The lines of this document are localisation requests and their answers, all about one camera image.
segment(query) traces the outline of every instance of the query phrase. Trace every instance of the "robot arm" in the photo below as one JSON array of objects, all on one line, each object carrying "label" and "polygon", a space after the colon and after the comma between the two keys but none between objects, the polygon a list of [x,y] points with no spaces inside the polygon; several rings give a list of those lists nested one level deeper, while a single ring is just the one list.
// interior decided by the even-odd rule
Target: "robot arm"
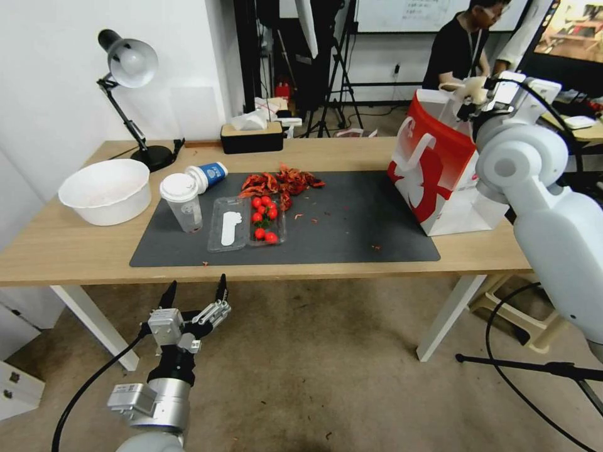
[{"label": "robot arm", "polygon": [[172,308],[174,281],[154,310],[148,326],[161,354],[159,365],[147,383],[119,384],[113,388],[107,406],[128,420],[132,427],[145,429],[121,445],[118,452],[183,452],[188,427],[188,395],[195,384],[195,354],[201,338],[211,333],[231,311],[226,276],[222,275],[215,301],[202,311],[180,312]]},{"label": "robot arm", "polygon": [[[549,102],[560,89],[544,80],[526,83]],[[494,100],[474,115],[478,189],[513,207],[515,237],[555,309],[580,328],[603,362],[603,211],[593,199],[556,185],[567,147],[535,124],[543,113],[538,101],[518,90],[501,112]]]}]

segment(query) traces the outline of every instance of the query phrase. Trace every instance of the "man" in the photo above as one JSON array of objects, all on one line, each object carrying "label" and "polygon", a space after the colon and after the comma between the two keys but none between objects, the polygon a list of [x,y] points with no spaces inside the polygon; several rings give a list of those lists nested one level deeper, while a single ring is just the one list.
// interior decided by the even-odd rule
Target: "man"
[{"label": "man", "polygon": [[504,70],[517,70],[517,66],[538,31],[549,5],[549,0],[534,0],[530,4],[530,9],[521,23],[519,30],[515,32],[496,58],[494,74],[498,74]]},{"label": "man", "polygon": [[462,83],[467,77],[490,76],[484,46],[488,29],[500,19],[511,0],[470,0],[466,11],[457,13],[433,41],[423,88],[438,89],[441,83]]}]

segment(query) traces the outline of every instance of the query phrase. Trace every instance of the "shopping bag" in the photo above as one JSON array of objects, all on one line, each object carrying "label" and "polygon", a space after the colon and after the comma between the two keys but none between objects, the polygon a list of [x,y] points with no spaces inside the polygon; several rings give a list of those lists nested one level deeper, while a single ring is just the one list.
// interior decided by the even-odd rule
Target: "shopping bag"
[{"label": "shopping bag", "polygon": [[470,124],[438,120],[450,99],[441,91],[415,92],[388,168],[427,235],[493,229],[508,209],[477,191]]}]

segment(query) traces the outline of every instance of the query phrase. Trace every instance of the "whiteboard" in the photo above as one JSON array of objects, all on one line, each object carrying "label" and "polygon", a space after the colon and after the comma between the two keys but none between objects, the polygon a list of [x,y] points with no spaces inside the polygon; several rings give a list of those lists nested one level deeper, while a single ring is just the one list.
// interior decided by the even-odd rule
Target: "whiteboard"
[{"label": "whiteboard", "polygon": [[[469,0],[357,0],[359,33],[436,33]],[[513,31],[528,0],[513,0],[490,31]]]}]

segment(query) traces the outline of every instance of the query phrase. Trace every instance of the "lanyard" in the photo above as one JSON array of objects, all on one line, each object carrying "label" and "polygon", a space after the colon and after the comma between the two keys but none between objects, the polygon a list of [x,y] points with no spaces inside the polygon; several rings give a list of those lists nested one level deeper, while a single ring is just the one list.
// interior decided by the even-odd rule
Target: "lanyard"
[{"label": "lanyard", "polygon": [[471,39],[471,33],[467,32],[467,37],[469,38],[469,56],[471,57],[471,66],[469,67],[468,77],[471,77],[471,72],[473,71],[473,67],[475,66],[475,58],[477,57],[477,51],[479,50],[479,42],[482,39],[482,30],[480,29],[477,34],[477,42],[475,43],[475,50],[473,49],[473,40]]}]

